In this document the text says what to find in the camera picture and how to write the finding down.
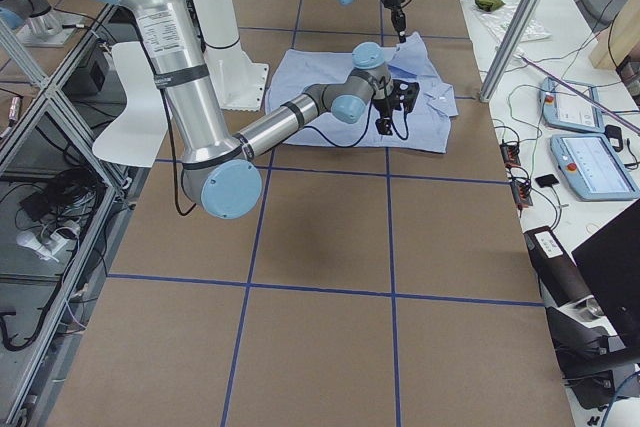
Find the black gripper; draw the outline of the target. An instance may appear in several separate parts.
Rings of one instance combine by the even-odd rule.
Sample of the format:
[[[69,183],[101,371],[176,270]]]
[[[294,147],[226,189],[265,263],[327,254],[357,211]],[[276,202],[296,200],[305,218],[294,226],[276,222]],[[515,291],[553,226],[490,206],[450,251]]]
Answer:
[[[379,113],[379,118],[375,122],[377,131],[380,135],[393,135],[392,117],[395,110],[399,110],[399,101],[394,97],[384,97],[373,99],[373,106]]]
[[[391,22],[400,43],[406,42],[406,16],[402,5],[405,0],[382,0],[385,8],[391,11]]]

